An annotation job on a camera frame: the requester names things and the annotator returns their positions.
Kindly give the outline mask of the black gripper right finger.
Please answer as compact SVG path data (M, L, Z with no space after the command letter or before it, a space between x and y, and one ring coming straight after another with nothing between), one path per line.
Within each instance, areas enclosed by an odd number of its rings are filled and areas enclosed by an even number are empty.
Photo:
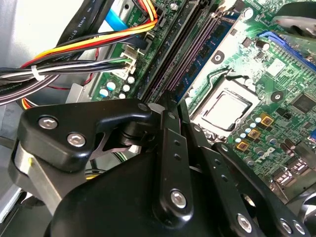
M201 171L212 197L213 219L223 237L309 237L294 213L222 142L210 145L202 128L178 105L181 131L188 140L189 164Z

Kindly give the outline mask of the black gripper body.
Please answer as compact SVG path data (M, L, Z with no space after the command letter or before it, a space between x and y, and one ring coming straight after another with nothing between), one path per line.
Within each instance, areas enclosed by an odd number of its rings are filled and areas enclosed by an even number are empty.
M215 192L191 170L194 213L179 229L154 214L156 158L138 155L69 192L58 205L48 237L234 237Z

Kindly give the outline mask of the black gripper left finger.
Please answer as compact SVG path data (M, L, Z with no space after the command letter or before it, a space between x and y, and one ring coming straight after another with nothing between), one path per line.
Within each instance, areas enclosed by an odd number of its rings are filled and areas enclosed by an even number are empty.
M158 178L154 212L163 221L193 215L187 141L181 135L176 103L139 99L40 106L20 118L12 163L17 184L55 213L65 196L85 182L89 160L131 145L156 148Z

